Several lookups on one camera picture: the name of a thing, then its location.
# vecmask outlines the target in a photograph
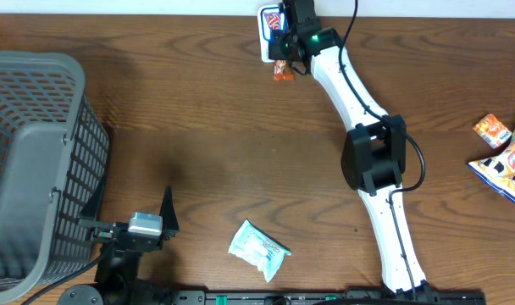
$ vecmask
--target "gray basket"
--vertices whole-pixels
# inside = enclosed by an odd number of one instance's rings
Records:
[[[0,303],[82,268],[76,224],[102,178],[108,136],[71,57],[0,52]]]

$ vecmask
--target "yellow and red snack bag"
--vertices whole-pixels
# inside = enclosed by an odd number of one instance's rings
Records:
[[[504,152],[493,158],[470,162],[468,167],[485,184],[515,203],[515,130]]]
[[[506,143],[512,132],[499,121],[495,115],[487,114],[473,128],[474,131],[484,138],[484,140],[493,148]]]
[[[280,13],[266,13],[267,24],[271,30],[280,30]],[[274,80],[293,80],[294,75],[285,60],[274,61]]]

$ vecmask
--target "robotic arm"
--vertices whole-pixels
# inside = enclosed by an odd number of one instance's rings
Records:
[[[409,291],[412,283],[401,251],[401,241],[391,217],[390,192],[401,187],[405,169],[406,139],[395,129],[365,111],[340,71],[339,51],[342,40],[332,28],[322,29],[314,12],[313,0],[284,0],[286,30],[273,30],[269,40],[269,58],[301,61],[333,101],[346,127],[342,170],[350,187],[357,190],[370,215],[382,261],[382,277],[392,291]],[[370,96],[350,64],[345,48],[342,63],[352,86],[368,107],[379,116],[387,112]],[[400,116],[389,118],[405,129]],[[407,262],[415,286],[425,281],[419,266],[402,206],[402,194],[393,196],[395,214]]]

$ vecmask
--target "tabletop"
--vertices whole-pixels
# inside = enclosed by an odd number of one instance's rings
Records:
[[[348,22],[323,19],[339,32]],[[273,81],[255,17],[0,15],[0,50],[67,53],[84,68],[114,130],[101,220],[156,214],[173,187],[180,233],[144,255],[140,278],[211,291],[380,285],[368,213],[341,173],[344,125],[312,76]],[[467,168],[500,152],[472,131],[478,120],[515,127],[515,20],[361,18],[348,50],[424,152],[427,178],[404,201],[428,281],[515,304],[515,205]],[[405,183],[418,175],[408,147]],[[270,283],[227,253],[244,219],[293,252]]]

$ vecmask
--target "red candy wrapper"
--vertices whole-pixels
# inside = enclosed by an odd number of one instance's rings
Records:
[[[267,24],[271,30],[280,30],[280,13],[264,14]],[[285,60],[274,61],[274,80],[293,80],[294,75],[290,66]]]

